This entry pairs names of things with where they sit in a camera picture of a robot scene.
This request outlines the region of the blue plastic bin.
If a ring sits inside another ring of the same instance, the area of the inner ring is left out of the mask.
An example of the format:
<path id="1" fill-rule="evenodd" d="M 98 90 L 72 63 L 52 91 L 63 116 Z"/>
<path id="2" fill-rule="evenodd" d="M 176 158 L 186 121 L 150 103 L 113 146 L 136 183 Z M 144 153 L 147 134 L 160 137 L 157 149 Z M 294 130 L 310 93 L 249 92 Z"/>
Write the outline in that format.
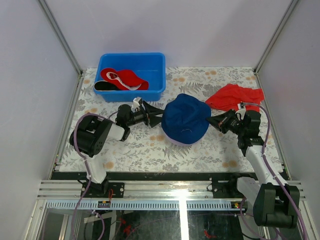
<path id="1" fill-rule="evenodd" d="M 145 101 L 159 101 L 166 89 L 166 58 L 160 52 L 104 54 L 99 60 L 94 84 L 103 81 L 100 73 L 106 68 L 132 70 L 149 83 L 148 90 L 96 91 L 93 85 L 94 93 L 107 102 L 131 102 L 136 97 Z"/>

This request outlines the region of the navy blue hat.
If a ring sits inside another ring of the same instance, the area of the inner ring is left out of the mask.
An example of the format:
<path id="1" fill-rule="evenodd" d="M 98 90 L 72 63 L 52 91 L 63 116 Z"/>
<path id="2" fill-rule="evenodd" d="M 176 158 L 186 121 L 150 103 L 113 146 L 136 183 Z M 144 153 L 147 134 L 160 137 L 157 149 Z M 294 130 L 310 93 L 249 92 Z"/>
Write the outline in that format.
<path id="1" fill-rule="evenodd" d="M 161 128 L 168 135 L 179 134 L 184 129 L 207 132 L 209 123 L 206 118 L 210 117 L 211 113 L 211 108 L 205 102 L 181 93 L 166 105 Z"/>

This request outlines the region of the lilac bucket hat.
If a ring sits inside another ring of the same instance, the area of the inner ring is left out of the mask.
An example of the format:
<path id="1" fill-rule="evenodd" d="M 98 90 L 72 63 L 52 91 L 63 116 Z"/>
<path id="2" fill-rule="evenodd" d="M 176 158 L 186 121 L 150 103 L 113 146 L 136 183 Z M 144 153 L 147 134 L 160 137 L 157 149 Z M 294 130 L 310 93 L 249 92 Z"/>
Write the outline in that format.
<path id="1" fill-rule="evenodd" d="M 192 146 L 200 142 L 206 134 L 206 131 L 196 131 L 189 128 L 181 130 L 180 133 L 174 132 L 173 135 L 168 134 L 164 129 L 162 129 L 162 132 L 166 140 L 182 147 Z"/>

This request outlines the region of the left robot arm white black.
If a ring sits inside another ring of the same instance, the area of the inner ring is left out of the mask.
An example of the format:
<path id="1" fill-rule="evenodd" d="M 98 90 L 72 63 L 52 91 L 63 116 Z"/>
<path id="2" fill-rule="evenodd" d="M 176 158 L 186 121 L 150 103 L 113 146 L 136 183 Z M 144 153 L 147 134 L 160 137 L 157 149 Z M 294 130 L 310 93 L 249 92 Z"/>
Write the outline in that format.
<path id="1" fill-rule="evenodd" d="M 80 157 L 84 159 L 87 178 L 92 185 L 92 191 L 98 197 L 105 197 L 110 186 L 104 180 L 107 173 L 101 160 L 96 158 L 107 139 L 124 142 L 130 132 L 130 127 L 144 123 L 151 128 L 162 121 L 164 110 L 156 108 L 140 97 L 134 98 L 132 105 L 122 104 L 116 111 L 115 121 L 95 113 L 86 113 L 77 121 L 70 135 L 69 143 Z"/>

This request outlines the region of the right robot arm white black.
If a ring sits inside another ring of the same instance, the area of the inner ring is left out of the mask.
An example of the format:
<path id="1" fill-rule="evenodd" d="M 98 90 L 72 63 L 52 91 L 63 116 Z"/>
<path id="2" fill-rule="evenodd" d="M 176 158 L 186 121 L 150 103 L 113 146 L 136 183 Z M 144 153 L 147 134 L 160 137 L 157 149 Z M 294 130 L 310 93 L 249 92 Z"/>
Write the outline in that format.
<path id="1" fill-rule="evenodd" d="M 253 206 L 254 221 L 258 226 L 293 229 L 298 222 L 296 208 L 300 191 L 264 160 L 264 140 L 260 136 L 261 114 L 255 110 L 229 110 L 206 119 L 211 126 L 223 134 L 237 135 L 238 148 L 250 162 L 258 181 L 250 177 L 239 177 L 228 184 L 233 197 L 242 194 Z"/>

